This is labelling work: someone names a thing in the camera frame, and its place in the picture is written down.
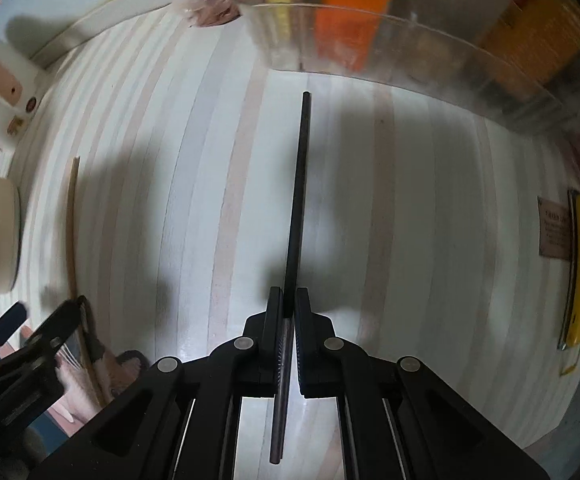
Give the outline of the light wooden chopstick thin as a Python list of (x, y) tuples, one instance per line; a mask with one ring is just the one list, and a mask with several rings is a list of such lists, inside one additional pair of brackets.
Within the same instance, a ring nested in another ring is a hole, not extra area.
[(96, 405), (98, 408), (104, 408), (107, 404), (106, 399), (104, 399), (104, 393), (102, 392), (101, 386), (99, 384), (97, 372), (95, 370), (94, 364), (92, 364), (92, 356), (88, 349), (88, 340), (86, 337), (86, 330), (88, 328), (88, 318), (92, 314), (88, 306), (83, 306), (78, 297), (78, 281), (76, 274), (76, 233), (75, 233), (75, 197), (77, 188), (78, 171), (80, 171), (81, 157), (75, 156), (72, 158), (70, 173), (69, 173), (69, 183), (68, 183), (68, 195), (66, 195), (66, 274), (68, 274), (68, 285), (70, 298), (76, 300), (77, 304), (80, 306), (80, 324), (77, 326), (77, 340), (78, 345), (81, 350), (81, 361), (82, 365), (85, 367), (86, 374), (90, 385), (92, 385), (92, 391), (94, 392), (96, 398)]

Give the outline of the striped table mat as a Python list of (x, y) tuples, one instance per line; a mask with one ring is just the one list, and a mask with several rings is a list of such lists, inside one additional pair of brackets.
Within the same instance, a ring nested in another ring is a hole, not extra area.
[(337, 335), (417, 356), (518, 445), (552, 434), (580, 373), (556, 348), (568, 266), (539, 252), (556, 145), (370, 82), (280, 73), (245, 26), (132, 18), (60, 58), (0, 175), (22, 204), (12, 300), (39, 323), (76, 271), (114, 352), (201, 358), (283, 280), (299, 114), (313, 98), (301, 277)]

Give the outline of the pink white dish rack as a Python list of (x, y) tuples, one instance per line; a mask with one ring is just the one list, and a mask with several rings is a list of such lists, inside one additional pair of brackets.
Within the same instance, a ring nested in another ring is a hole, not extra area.
[(49, 88), (51, 76), (0, 40), (0, 150), (16, 150)]

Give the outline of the long black chopstick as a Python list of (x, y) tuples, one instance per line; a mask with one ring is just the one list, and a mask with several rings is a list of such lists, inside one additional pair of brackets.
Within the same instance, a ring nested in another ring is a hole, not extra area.
[(302, 94), (301, 120), (299, 121), (299, 143), (297, 144), (294, 170), (292, 208), (288, 239), (287, 260), (281, 292), (280, 325), (278, 332), (278, 375), (277, 392), (273, 400), (273, 422), (269, 463), (279, 465), (283, 457), (285, 430), (287, 429), (292, 352), (294, 339), (294, 309), (299, 266), (303, 244), (305, 193), (307, 181), (307, 155), (311, 132), (311, 92)]

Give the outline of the clear plastic storage bin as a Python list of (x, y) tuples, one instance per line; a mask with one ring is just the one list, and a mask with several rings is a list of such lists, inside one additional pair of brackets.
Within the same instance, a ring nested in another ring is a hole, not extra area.
[[(237, 0), (256, 47), (275, 70), (257, 11)], [(577, 0), (391, 0), (358, 73), (320, 55), (321, 0), (292, 0), (295, 65), (431, 96), (516, 131), (580, 134)]]

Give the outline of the yellow label package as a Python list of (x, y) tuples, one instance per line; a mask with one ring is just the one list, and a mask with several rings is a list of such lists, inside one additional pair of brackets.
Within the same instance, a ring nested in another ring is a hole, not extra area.
[(293, 70), (292, 19), (289, 5), (292, 0), (264, 0), (257, 14), (265, 29), (266, 49), (276, 68)]

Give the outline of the orange seasoning package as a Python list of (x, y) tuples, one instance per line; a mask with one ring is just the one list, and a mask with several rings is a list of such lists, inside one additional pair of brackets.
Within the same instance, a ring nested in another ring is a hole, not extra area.
[(360, 72), (390, 3), (391, 0), (321, 0), (314, 22), (318, 53), (344, 70)]

